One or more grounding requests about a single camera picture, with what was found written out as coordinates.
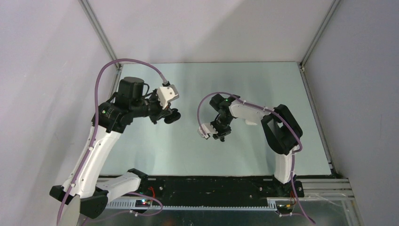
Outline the black earbud charging case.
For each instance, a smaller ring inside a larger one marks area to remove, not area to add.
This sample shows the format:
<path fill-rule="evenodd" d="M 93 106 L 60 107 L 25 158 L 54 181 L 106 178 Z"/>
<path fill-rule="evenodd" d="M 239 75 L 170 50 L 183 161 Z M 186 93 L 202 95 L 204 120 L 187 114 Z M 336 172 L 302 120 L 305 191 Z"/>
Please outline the black earbud charging case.
<path fill-rule="evenodd" d="M 167 115 L 167 116 L 164 118 L 164 122 L 165 122 L 166 124 L 171 124 L 171 123 L 173 123 L 173 122 L 176 122 L 176 121 L 179 120 L 180 118 L 181 118 L 181 114 L 180 114 L 180 112 L 178 111 L 178 109 L 177 109 L 177 108 L 173 108 L 173 109 L 172 109 L 172 113 L 169 114 L 169 115 Z"/>

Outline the white earbud charging case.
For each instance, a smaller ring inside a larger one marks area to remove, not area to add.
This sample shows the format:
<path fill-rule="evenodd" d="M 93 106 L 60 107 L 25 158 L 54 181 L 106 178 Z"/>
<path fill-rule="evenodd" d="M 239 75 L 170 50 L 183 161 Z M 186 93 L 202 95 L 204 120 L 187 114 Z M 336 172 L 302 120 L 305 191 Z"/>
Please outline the white earbud charging case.
<path fill-rule="evenodd" d="M 246 123 L 247 125 L 253 125 L 253 126 L 257 125 L 256 122 L 252 122 L 252 121 L 249 121 L 249 120 L 245 120 L 245 123 Z"/>

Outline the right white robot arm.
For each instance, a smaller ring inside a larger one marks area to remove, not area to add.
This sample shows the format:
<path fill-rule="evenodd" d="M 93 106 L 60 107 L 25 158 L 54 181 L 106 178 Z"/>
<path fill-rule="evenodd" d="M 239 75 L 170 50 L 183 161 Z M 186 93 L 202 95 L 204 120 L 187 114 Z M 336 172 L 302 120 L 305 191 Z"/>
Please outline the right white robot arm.
<path fill-rule="evenodd" d="M 231 133 L 234 119 L 262 126 L 266 142 L 275 153 L 274 192 L 280 197 L 290 194 L 298 198 L 295 154 L 303 149 L 300 141 L 303 131 L 288 107 L 283 104 L 273 109 L 260 107 L 236 95 L 223 97 L 221 92 L 216 92 L 209 104 L 218 114 L 210 123 L 200 124 L 198 133 L 205 139 L 212 137 L 223 142 Z"/>

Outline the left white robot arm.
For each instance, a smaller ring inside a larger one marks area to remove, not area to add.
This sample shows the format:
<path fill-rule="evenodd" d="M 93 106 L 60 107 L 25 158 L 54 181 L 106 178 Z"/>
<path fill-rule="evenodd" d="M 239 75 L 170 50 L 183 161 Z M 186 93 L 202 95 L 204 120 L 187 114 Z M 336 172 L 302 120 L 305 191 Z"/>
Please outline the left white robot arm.
<path fill-rule="evenodd" d="M 170 124 L 180 118 L 177 109 L 171 108 L 171 102 L 179 98 L 175 85 L 166 82 L 145 94 L 146 85 L 136 77 L 120 80 L 111 98 L 97 106 L 89 138 L 73 172 L 62 185 L 51 188 L 50 195 L 64 205 L 70 206 L 73 198 L 79 198 L 77 215 L 95 219 L 107 204 L 127 193 L 147 194 L 149 184 L 143 180 L 147 175 L 136 169 L 107 182 L 97 181 L 113 146 L 135 118 L 148 117 L 153 124 L 161 119 Z"/>

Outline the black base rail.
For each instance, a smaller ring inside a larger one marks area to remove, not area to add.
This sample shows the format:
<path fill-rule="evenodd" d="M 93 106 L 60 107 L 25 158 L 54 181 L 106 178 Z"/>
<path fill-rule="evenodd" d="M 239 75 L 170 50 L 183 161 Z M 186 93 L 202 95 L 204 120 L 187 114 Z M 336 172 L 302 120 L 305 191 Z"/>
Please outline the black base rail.
<path fill-rule="evenodd" d="M 304 197 L 302 182 L 281 184 L 273 176 L 148 176 L 136 192 L 164 207 L 266 207 L 267 198 Z"/>

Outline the right aluminium frame post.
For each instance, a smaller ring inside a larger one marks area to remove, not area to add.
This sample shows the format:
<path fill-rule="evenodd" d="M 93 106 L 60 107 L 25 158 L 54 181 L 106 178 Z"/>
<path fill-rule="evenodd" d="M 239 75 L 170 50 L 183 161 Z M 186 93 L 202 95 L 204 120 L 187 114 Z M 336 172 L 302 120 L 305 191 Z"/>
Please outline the right aluminium frame post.
<path fill-rule="evenodd" d="M 302 57 L 302 60 L 300 61 L 300 69 L 304 72 L 305 67 L 309 59 L 311 58 L 311 55 L 316 48 L 321 36 L 324 34 L 325 30 L 327 29 L 327 26 L 329 25 L 331 19 L 333 16 L 336 14 L 336 11 L 338 10 L 339 6 L 341 5 L 342 1 L 341 0 L 333 0 L 331 5 L 329 6 L 327 13 L 325 14 L 324 18 L 322 19 L 321 24 L 319 25 L 318 29 L 316 30 L 316 33 L 314 37 L 311 40 L 310 45 L 308 46 L 304 56 Z"/>

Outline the aluminium frame post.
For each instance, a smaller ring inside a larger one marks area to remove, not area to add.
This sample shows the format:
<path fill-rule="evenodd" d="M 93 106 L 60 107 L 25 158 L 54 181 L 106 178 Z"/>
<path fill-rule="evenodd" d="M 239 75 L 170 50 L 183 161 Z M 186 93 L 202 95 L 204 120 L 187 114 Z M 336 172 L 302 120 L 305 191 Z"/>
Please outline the aluminium frame post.
<path fill-rule="evenodd" d="M 81 8 L 83 9 L 84 13 L 86 14 L 88 21 L 90 22 L 92 28 L 94 29 L 98 39 L 100 40 L 105 52 L 107 53 L 108 57 L 111 60 L 118 59 L 116 56 L 115 51 L 112 48 L 112 45 L 101 26 L 100 21 L 98 20 L 95 11 L 93 10 L 90 2 L 88 0 L 78 0 Z"/>
<path fill-rule="evenodd" d="M 327 29 L 327 26 L 329 25 L 331 19 L 333 16 L 336 14 L 336 11 L 338 10 L 339 6 L 341 5 L 342 1 L 341 0 L 333 0 L 331 5 L 329 6 L 327 13 L 325 14 L 324 18 L 322 19 L 321 24 L 319 25 L 318 29 L 316 30 L 316 33 L 314 37 L 311 40 L 310 45 L 308 46 L 304 56 L 302 57 L 302 60 L 300 61 L 300 69 L 304 72 L 305 67 L 309 59 L 311 58 L 311 55 L 316 48 L 321 36 L 324 34 L 325 30 Z"/>

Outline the left aluminium frame post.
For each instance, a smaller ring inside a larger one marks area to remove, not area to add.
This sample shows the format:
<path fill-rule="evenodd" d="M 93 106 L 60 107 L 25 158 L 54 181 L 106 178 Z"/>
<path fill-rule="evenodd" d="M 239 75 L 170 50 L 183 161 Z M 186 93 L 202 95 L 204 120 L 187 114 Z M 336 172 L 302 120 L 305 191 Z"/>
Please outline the left aluminium frame post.
<path fill-rule="evenodd" d="M 98 20 L 95 11 L 93 10 L 90 2 L 88 0 L 78 0 L 81 8 L 83 9 L 84 13 L 86 14 L 88 21 L 90 22 L 92 28 L 94 29 L 98 39 L 100 40 L 105 52 L 107 53 L 108 57 L 111 60 L 118 59 L 116 56 L 115 51 L 112 48 L 112 45 L 101 26 L 100 21 Z"/>

